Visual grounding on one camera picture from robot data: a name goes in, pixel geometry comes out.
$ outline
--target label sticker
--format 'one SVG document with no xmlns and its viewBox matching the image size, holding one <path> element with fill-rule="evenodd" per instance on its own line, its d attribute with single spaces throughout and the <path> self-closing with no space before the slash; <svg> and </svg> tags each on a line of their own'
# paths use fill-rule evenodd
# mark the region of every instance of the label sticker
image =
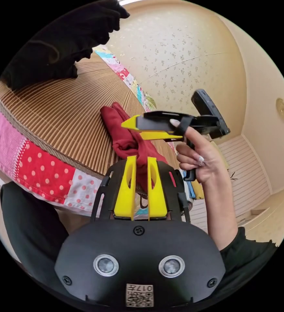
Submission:
<svg viewBox="0 0 284 312">
<path fill-rule="evenodd" d="M 127 284 L 126 288 L 127 307 L 145 307 L 154 306 L 154 288 L 153 285 L 135 285 Z"/>
</svg>

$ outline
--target fingernail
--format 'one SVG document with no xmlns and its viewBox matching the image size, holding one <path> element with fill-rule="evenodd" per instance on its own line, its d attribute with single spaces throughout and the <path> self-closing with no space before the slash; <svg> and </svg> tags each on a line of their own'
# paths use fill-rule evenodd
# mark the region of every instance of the fingernail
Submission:
<svg viewBox="0 0 284 312">
<path fill-rule="evenodd" d="M 178 127 L 180 124 L 180 122 L 176 119 L 170 119 L 170 123 L 175 127 Z"/>
</svg>

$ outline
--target black fabric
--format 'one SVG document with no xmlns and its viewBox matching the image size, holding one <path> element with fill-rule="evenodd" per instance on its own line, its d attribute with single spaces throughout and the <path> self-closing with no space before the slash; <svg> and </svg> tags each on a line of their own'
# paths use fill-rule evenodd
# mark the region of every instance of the black fabric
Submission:
<svg viewBox="0 0 284 312">
<path fill-rule="evenodd" d="M 2 186 L 0 201 L 8 237 L 25 269 L 44 289 L 61 294 L 61 298 L 66 296 L 72 305 L 79 302 L 84 308 L 85 303 L 66 291 L 54 270 L 68 233 L 53 206 L 14 182 Z M 276 250 L 272 241 L 261 243 L 246 239 L 245 229 L 240 227 L 231 244 L 221 250 L 226 268 L 223 279 L 209 298 L 193 304 L 193 310 L 238 290 L 262 269 Z"/>
<path fill-rule="evenodd" d="M 76 78 L 75 62 L 90 58 L 130 15 L 117 0 L 101 0 L 62 16 L 36 34 L 1 75 L 12 90 L 50 79 Z"/>
<path fill-rule="evenodd" d="M 27 272 L 38 282 L 69 295 L 54 271 L 68 236 L 56 210 L 14 182 L 1 187 L 0 203 L 10 243 Z"/>
<path fill-rule="evenodd" d="M 226 273 L 212 296 L 236 291 L 254 277 L 277 250 L 275 243 L 246 239 L 245 228 L 239 227 L 235 239 L 221 255 Z"/>
</svg>

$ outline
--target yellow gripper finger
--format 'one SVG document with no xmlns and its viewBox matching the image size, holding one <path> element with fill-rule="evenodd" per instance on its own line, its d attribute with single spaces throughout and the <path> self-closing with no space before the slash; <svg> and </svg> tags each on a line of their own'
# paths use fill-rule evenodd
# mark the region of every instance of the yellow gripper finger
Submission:
<svg viewBox="0 0 284 312">
<path fill-rule="evenodd" d="M 147 157 L 148 220 L 167 216 L 167 206 L 159 175 L 157 159 Z"/>
<path fill-rule="evenodd" d="M 133 220 L 135 204 L 136 156 L 127 157 L 125 170 L 119 188 L 115 217 L 130 218 Z"/>
</svg>

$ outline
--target hand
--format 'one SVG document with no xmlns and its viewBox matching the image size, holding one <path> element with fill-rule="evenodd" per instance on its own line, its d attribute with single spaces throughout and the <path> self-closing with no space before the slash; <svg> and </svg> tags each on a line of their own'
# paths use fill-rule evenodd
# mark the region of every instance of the hand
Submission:
<svg viewBox="0 0 284 312">
<path fill-rule="evenodd" d="M 175 127 L 180 124 L 178 120 L 174 119 L 171 119 L 170 122 Z M 195 150 L 185 143 L 177 145 L 176 150 L 179 153 L 177 160 L 180 162 L 182 170 L 196 168 L 196 177 L 199 183 L 206 183 L 210 178 L 218 176 L 230 180 L 221 155 L 204 136 L 188 127 L 185 137 L 195 145 Z"/>
</svg>

